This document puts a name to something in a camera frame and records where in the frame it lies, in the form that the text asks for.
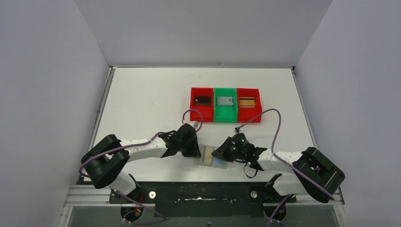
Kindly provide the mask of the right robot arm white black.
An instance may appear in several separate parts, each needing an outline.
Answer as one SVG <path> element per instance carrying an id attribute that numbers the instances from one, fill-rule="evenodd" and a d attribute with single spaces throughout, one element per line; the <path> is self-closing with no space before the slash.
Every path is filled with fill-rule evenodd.
<path id="1" fill-rule="evenodd" d="M 315 147 L 274 152 L 253 145 L 243 133 L 228 137 L 212 155 L 227 162 L 243 161 L 257 171 L 279 172 L 281 176 L 267 183 L 266 196 L 273 202 L 285 195 L 307 193 L 318 202 L 328 203 L 345 180 L 343 171 Z"/>

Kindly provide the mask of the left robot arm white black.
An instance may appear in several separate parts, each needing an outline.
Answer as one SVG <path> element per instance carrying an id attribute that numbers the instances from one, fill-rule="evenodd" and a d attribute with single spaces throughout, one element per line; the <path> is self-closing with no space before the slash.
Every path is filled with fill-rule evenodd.
<path id="1" fill-rule="evenodd" d="M 201 156 L 197 121 L 183 124 L 176 131 L 158 132 L 150 139 L 120 140 L 107 135 L 81 159 L 78 172 L 88 177 L 95 188 L 110 187 L 133 202 L 139 198 L 140 186 L 131 174 L 123 172 L 128 162 L 145 158 L 164 158 L 180 152 L 184 157 Z"/>

